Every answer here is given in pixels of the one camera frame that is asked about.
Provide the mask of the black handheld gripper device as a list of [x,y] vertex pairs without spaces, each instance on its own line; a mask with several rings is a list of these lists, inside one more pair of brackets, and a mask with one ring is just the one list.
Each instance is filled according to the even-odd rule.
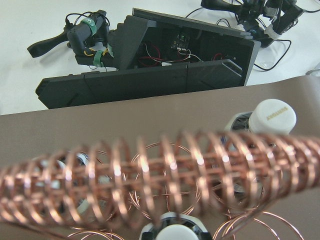
[[[224,0],[203,0],[200,6],[208,10],[234,13],[244,30],[250,33],[254,40],[261,42],[262,48],[266,48],[306,12],[296,3],[295,0],[244,0],[241,4],[232,4]],[[265,29],[257,22],[261,15],[271,20]]]

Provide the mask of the black open electronics box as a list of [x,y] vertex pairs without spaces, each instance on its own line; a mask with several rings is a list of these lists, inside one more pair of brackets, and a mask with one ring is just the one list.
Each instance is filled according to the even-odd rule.
[[48,108],[244,86],[260,42],[250,33],[135,8],[107,35],[112,67],[43,79]]

